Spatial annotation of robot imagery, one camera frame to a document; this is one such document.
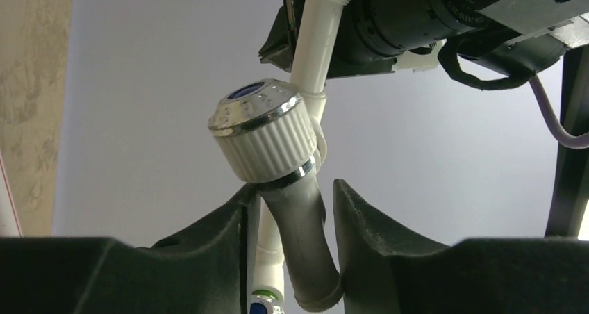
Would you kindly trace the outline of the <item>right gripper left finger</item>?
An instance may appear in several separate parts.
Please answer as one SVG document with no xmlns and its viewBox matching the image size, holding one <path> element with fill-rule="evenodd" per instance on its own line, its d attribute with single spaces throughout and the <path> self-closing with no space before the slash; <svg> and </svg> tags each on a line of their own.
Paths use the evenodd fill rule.
<svg viewBox="0 0 589 314">
<path fill-rule="evenodd" d="M 252 185 L 151 247 L 1 239 L 2 313 L 247 313 L 260 200 Z"/>
</svg>

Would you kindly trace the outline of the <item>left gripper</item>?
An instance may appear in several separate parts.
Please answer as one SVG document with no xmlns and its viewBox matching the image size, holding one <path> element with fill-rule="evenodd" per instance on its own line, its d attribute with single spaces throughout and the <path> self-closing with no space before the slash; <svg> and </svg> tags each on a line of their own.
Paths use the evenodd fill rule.
<svg viewBox="0 0 589 314">
<path fill-rule="evenodd" d="M 302 13 L 306 0 L 283 0 L 283 5 L 264 45 L 258 51 L 260 62 L 272 64 L 285 72 L 292 71 L 299 38 Z M 327 73 L 328 79 L 340 79 L 394 71 L 397 58 L 380 58 L 360 39 L 360 22 L 354 15 L 354 5 L 343 8 L 338 33 Z"/>
</svg>

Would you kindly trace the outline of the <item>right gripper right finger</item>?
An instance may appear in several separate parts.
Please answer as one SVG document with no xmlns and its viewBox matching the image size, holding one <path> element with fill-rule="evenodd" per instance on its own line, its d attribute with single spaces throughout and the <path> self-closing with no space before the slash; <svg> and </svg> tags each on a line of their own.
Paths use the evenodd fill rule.
<svg viewBox="0 0 589 314">
<path fill-rule="evenodd" d="M 469 238 L 444 245 L 333 183 L 346 313 L 587 313 L 588 243 Z"/>
</svg>

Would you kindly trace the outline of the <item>white water faucet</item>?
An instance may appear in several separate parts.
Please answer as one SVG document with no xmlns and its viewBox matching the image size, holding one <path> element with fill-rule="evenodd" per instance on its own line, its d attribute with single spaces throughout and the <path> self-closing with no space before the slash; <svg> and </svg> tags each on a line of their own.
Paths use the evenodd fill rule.
<svg viewBox="0 0 589 314">
<path fill-rule="evenodd" d="M 253 291 L 271 291 L 282 302 L 290 281 L 298 305 L 311 313 L 334 307 L 342 296 L 324 235 L 317 182 L 324 145 L 317 127 L 296 87 L 272 78 L 230 92 L 208 120 L 235 175 L 265 202 Z"/>
</svg>

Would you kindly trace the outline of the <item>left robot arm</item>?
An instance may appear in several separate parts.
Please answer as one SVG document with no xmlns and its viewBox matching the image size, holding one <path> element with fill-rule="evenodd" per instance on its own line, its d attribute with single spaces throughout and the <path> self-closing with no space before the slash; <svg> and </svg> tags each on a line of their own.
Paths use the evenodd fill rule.
<svg viewBox="0 0 589 314">
<path fill-rule="evenodd" d="M 449 77 L 509 90 L 588 43 L 588 0 L 351 0 L 327 76 L 386 74 L 402 55 L 436 55 Z"/>
</svg>

